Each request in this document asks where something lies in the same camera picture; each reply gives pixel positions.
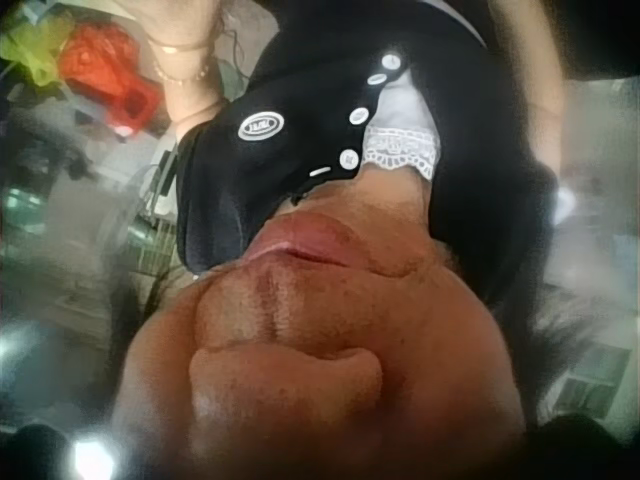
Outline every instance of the mouth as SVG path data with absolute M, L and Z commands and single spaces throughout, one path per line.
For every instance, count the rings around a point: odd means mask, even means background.
M 374 264 L 364 242 L 349 227 L 319 213 L 295 212 L 269 221 L 243 256 L 252 261 L 271 253 L 363 270 Z

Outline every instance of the yellow-green plastic bag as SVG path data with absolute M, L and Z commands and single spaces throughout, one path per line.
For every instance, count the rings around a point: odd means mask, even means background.
M 68 12 L 48 15 L 38 25 L 24 22 L 0 35 L 0 57 L 27 67 L 33 82 L 44 87 L 58 81 L 57 57 L 74 28 Z

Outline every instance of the hand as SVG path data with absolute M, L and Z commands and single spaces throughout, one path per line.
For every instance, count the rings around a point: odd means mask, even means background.
M 221 21 L 221 0 L 115 0 L 163 45 L 206 41 Z

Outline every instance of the nose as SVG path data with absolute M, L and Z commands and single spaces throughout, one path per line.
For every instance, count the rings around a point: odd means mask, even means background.
M 323 358 L 265 344 L 200 350 L 190 375 L 191 452 L 209 475 L 244 478 L 251 468 L 256 478 L 260 465 L 274 478 L 304 466 L 311 478 L 310 468 L 355 472 L 375 455 L 382 369 L 368 350 Z

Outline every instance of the lace trim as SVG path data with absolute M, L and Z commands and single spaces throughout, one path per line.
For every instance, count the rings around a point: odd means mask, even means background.
M 385 170 L 412 166 L 426 180 L 433 180 L 440 159 L 440 140 L 424 128 L 400 129 L 367 127 L 363 163 Z

